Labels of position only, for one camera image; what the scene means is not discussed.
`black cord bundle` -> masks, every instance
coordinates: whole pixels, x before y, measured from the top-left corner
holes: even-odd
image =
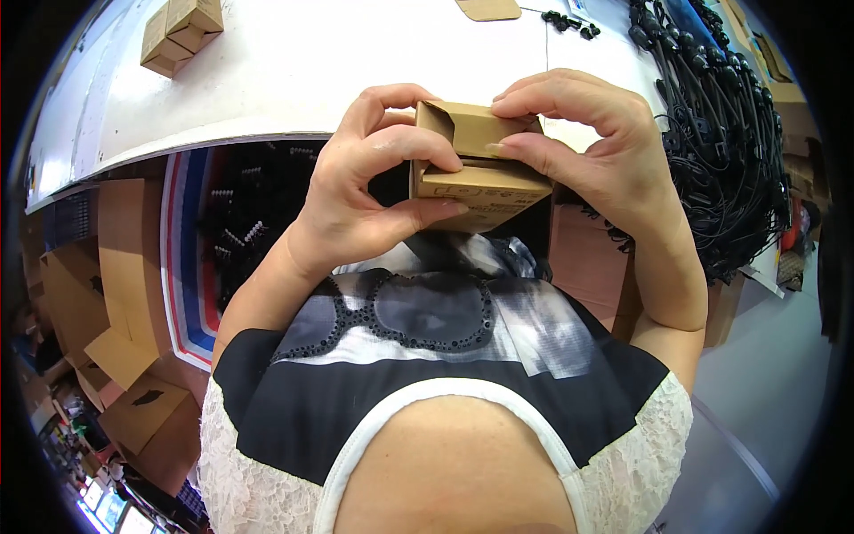
[[[217,307],[225,307],[300,213],[324,141],[229,147],[220,183],[209,192],[199,232],[205,258],[219,275]]]
[[[706,279],[729,283],[791,225],[782,125],[746,58],[727,50],[720,17],[702,0],[690,3],[725,52],[680,31],[661,0],[652,0],[654,13],[648,0],[630,0],[629,36],[662,74],[656,88],[667,113],[657,118],[669,122],[664,150]],[[608,226],[612,238],[625,241],[620,250],[634,248],[628,234]]]

